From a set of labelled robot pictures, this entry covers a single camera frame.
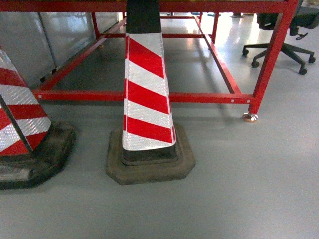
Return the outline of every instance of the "chair wheel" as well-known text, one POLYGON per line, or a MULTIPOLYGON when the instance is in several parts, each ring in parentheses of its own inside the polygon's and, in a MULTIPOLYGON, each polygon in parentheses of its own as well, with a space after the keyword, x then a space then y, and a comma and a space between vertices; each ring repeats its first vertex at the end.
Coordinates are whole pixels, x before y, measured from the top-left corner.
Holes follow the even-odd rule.
POLYGON ((253 61, 253 62, 251 63, 251 66, 252 66, 253 68, 257 68, 257 67, 259 67, 259 62, 258 62, 258 61, 253 61))
POLYGON ((301 67, 301 68, 299 69, 299 74, 300 74, 300 75, 305 75, 306 73, 307 73, 307 69, 306 69, 306 68, 301 67))
POLYGON ((247 54, 249 53, 249 50, 243 49, 242 53, 243 53, 244 56, 247 56, 247 54))
POLYGON ((310 56, 308 62, 314 63, 316 61, 316 58, 314 56, 310 56))

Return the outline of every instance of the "shiny floor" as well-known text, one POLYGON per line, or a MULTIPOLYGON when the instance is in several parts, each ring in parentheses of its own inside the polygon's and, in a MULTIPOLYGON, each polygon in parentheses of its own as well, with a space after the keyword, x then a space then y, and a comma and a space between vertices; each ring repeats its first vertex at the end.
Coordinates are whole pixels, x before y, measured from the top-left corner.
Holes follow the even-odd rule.
MULTIPOLYGON (((211 32, 213 18, 204 16, 211 32)), ((196 32, 191 20, 163 20, 163 32, 196 32)), ((286 42, 319 52, 319 28, 286 42)), ((220 17, 216 46, 243 92, 260 68, 250 64, 270 31, 255 16, 220 17)), ((123 88, 124 41, 108 40, 58 87, 123 88)), ((199 39, 165 39, 171 91, 227 92, 199 39)), ((52 120, 75 126, 77 141, 65 170, 29 190, 0 192, 1 239, 318 239, 318 63, 298 74, 280 54, 259 110, 245 123, 247 105, 173 104, 196 167, 184 180, 120 186, 105 172, 110 132, 122 125, 122 103, 50 103, 52 120)))

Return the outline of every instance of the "black cone top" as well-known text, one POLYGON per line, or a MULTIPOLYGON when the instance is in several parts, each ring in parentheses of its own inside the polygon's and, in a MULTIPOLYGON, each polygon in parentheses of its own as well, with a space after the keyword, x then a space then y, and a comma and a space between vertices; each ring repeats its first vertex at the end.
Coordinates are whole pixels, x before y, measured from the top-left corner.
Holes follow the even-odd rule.
POLYGON ((160 33, 158 0, 128 0, 126 33, 160 33))

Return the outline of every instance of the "red and white striped traffic cone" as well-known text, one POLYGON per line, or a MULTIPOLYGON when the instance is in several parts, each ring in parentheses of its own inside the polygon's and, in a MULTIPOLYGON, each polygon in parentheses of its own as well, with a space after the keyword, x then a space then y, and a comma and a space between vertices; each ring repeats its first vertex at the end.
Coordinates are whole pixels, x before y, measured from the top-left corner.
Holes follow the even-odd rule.
POLYGON ((74 130, 51 123, 0 47, 0 188, 32 187, 61 169, 74 130))
POLYGON ((158 0, 128 0, 126 32, 122 145, 116 130, 107 174, 120 184, 184 178, 195 162, 183 128, 173 125, 158 0))

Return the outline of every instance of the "gray wall panel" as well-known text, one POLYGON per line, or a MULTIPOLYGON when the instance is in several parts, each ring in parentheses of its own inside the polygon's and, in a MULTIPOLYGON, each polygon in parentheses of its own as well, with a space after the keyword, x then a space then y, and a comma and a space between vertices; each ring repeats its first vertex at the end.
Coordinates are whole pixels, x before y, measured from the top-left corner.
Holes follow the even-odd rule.
POLYGON ((40 15, 58 66, 94 40, 90 13, 46 12, 40 15))
POLYGON ((29 86, 55 67, 38 13, 0 12, 0 44, 29 86))
POLYGON ((119 14, 116 12, 97 12, 96 21, 98 24, 99 31, 102 33, 113 26, 115 23, 119 21, 119 14))

